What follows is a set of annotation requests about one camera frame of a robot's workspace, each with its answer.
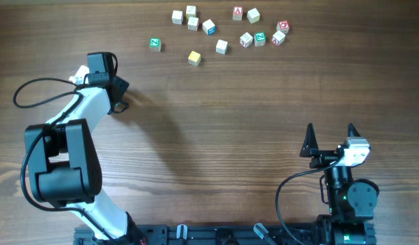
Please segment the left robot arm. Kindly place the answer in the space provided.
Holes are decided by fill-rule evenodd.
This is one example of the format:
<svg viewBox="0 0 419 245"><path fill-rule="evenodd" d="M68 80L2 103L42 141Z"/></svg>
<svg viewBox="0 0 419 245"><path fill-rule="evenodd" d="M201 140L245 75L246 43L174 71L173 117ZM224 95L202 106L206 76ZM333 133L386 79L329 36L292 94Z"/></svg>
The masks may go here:
<svg viewBox="0 0 419 245"><path fill-rule="evenodd" d="M26 155L20 171L25 199L46 212L71 212L85 224L75 244L146 244L128 212L102 188L102 169L91 137L105 115L120 114L129 84L117 76L111 52L87 55L88 65L68 80L73 98L55 117L25 130Z"/></svg>

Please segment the wooden block green V side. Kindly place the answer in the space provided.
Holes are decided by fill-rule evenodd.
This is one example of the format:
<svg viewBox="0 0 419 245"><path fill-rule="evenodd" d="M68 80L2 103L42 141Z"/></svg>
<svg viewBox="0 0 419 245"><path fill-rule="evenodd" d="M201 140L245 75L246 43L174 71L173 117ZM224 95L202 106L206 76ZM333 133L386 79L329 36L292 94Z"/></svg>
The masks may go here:
<svg viewBox="0 0 419 245"><path fill-rule="evenodd" d="M216 45L216 52L219 54L225 54L227 52L227 49L228 49L228 42L219 39Z"/></svg>

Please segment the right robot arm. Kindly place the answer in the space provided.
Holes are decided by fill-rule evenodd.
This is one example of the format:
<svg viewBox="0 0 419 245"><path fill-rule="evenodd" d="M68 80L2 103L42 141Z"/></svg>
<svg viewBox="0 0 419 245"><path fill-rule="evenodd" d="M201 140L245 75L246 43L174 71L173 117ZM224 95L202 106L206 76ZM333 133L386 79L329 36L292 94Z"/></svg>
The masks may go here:
<svg viewBox="0 0 419 245"><path fill-rule="evenodd" d="M324 172L320 188L326 189L322 202L329 215L317 217L320 244L377 243L374 217L379 187L367 179L355 180L352 168L362 165L371 151L367 139L352 123L347 126L347 138L335 150L320 150L312 124L307 125L300 156L310 158L309 167Z"/></svg>

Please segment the yellow top wooden block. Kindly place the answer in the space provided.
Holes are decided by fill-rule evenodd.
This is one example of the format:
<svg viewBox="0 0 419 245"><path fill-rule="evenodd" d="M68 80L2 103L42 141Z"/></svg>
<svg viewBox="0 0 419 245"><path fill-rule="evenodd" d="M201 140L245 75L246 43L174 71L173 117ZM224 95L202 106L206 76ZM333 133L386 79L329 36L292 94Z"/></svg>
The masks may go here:
<svg viewBox="0 0 419 245"><path fill-rule="evenodd" d="M201 54L196 51L191 51L190 55L188 56L188 62L191 65L198 66L201 61Z"/></svg>

